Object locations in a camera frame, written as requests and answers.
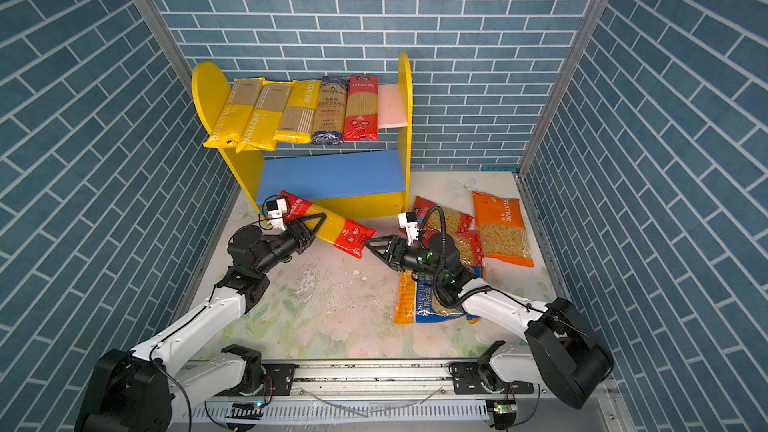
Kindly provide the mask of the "red spaghetti bag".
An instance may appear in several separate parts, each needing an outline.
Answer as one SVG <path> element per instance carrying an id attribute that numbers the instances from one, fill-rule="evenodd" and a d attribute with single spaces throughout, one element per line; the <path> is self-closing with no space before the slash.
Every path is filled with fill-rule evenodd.
<path id="1" fill-rule="evenodd" d="M 375 141 L 378 139 L 378 78 L 359 74 L 349 78 L 343 139 Z"/>
<path id="2" fill-rule="evenodd" d="M 285 190 L 282 190 L 280 195 L 286 197 L 289 203 L 288 220 L 324 213 L 326 219 L 316 233 L 316 238 L 352 257 L 361 259 L 365 243 L 376 234 L 375 229 L 361 225 Z"/>

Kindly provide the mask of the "blue orange shell pasta bag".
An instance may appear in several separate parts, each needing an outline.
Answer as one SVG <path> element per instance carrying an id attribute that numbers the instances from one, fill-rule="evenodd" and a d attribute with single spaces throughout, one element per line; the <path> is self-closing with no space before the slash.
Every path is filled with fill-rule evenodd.
<path id="1" fill-rule="evenodd" d="M 442 323 L 460 318 L 470 324 L 480 320 L 478 316 L 459 309 L 443 307 L 433 297 L 430 283 L 415 281 L 410 272 L 400 275 L 398 301 L 394 311 L 396 325 Z"/>

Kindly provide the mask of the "yellow spaghetti bag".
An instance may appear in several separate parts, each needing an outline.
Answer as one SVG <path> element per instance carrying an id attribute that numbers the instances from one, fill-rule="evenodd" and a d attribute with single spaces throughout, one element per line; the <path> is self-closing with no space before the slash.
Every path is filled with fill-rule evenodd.
<path id="1" fill-rule="evenodd" d="M 204 147 L 223 149 L 234 148 L 239 144 L 263 86 L 262 79 L 234 82 Z"/>
<path id="2" fill-rule="evenodd" d="M 277 142 L 309 144 L 312 139 L 314 114 L 319 100 L 320 80 L 298 81 L 275 130 Z"/>
<path id="3" fill-rule="evenodd" d="M 293 90 L 293 82 L 267 82 L 257 99 L 253 113 L 241 134 L 236 152 L 274 151 L 274 134 Z"/>

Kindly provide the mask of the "blue spaghetti bag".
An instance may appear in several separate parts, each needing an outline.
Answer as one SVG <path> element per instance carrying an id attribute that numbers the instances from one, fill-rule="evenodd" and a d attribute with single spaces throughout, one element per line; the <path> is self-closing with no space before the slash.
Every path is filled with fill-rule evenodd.
<path id="1" fill-rule="evenodd" d="M 348 79 L 325 76 L 321 80 L 315 109 L 311 143 L 313 145 L 339 145 L 343 143 Z"/>

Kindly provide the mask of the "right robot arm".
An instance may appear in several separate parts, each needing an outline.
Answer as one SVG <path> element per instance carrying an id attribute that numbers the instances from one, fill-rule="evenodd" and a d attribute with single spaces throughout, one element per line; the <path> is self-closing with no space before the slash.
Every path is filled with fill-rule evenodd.
<path id="1" fill-rule="evenodd" d="M 562 297 L 550 303 L 529 300 L 491 286 L 461 262 L 447 235 L 433 235 L 426 249 L 398 235 L 372 238 L 365 246 L 390 269 L 424 279 L 441 306 L 489 320 L 525 340 L 537 368 L 529 381 L 545 385 L 566 405 L 582 408 L 612 373 L 612 354 L 573 303 Z"/>

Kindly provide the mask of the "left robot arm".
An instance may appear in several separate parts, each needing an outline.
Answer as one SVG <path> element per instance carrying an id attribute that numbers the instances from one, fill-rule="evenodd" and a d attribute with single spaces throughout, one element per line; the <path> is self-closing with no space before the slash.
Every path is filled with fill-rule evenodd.
<path id="1" fill-rule="evenodd" d="M 202 365 L 185 366 L 260 301 L 270 284 L 269 271 L 308 249 L 326 218 L 324 213 L 295 218 L 278 235 L 266 235 L 253 224 L 238 229 L 228 242 L 233 263 L 206 300 L 156 336 L 130 350 L 112 349 L 98 360 L 76 430 L 165 431 L 224 391 L 270 399 L 274 381 L 257 350 L 230 345 Z"/>

